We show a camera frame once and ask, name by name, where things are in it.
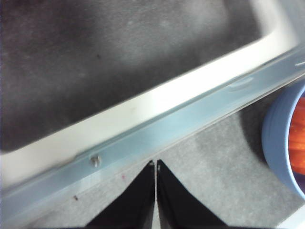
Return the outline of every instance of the gray carpet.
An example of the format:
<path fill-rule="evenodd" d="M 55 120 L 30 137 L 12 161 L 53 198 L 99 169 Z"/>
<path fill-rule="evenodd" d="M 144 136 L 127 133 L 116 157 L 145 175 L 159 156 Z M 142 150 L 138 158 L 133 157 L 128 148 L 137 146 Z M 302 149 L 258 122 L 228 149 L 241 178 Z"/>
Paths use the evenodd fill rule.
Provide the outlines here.
<path fill-rule="evenodd" d="M 304 201 L 286 188 L 267 166 L 260 131 L 266 109 L 279 92 L 198 131 L 154 155 L 185 187 L 225 223 L 274 227 Z M 149 158 L 110 180 L 50 209 L 33 227 L 84 226 L 111 203 Z M 160 228 L 157 208 L 153 228 Z"/>
<path fill-rule="evenodd" d="M 244 0 L 1 1 L 1 150 L 260 37 Z"/>

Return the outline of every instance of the floor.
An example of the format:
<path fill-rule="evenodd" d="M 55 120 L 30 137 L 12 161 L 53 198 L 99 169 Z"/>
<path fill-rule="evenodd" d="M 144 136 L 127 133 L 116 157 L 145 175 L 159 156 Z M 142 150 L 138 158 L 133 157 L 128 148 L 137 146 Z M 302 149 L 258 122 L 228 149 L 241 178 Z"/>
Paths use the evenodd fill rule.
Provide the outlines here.
<path fill-rule="evenodd" d="M 228 225 L 275 227 L 305 204 L 272 173 L 262 153 L 265 112 L 279 91 L 155 154 Z M 149 158 L 43 213 L 31 227 L 84 226 L 111 203 Z M 160 228 L 157 208 L 153 228 Z"/>

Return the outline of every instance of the gray fabric panel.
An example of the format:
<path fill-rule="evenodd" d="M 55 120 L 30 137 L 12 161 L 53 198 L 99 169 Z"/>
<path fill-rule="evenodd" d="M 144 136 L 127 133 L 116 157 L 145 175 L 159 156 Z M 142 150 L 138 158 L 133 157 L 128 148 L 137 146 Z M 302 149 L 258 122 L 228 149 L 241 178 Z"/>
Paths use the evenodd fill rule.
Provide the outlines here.
<path fill-rule="evenodd" d="M 10 151 L 260 37 L 244 0 L 3 0 Z"/>

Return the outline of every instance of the blue bowl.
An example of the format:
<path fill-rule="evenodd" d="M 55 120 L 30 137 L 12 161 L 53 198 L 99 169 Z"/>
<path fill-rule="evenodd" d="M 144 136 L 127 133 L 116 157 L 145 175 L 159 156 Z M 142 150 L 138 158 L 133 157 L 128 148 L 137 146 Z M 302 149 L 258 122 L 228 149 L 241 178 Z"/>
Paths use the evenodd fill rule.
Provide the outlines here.
<path fill-rule="evenodd" d="M 295 106 L 305 92 L 305 79 L 288 87 L 268 110 L 262 129 L 266 161 L 277 177 L 305 199 L 305 175 L 294 173 L 288 153 L 288 135 Z"/>

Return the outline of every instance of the orange contents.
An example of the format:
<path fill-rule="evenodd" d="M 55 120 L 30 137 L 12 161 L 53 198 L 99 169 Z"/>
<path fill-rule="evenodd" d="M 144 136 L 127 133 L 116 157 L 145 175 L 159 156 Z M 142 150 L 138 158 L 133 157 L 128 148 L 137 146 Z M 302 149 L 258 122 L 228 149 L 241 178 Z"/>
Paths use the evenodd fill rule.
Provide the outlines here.
<path fill-rule="evenodd" d="M 289 159 L 293 171 L 305 175 L 305 97 L 300 98 L 289 130 Z"/>

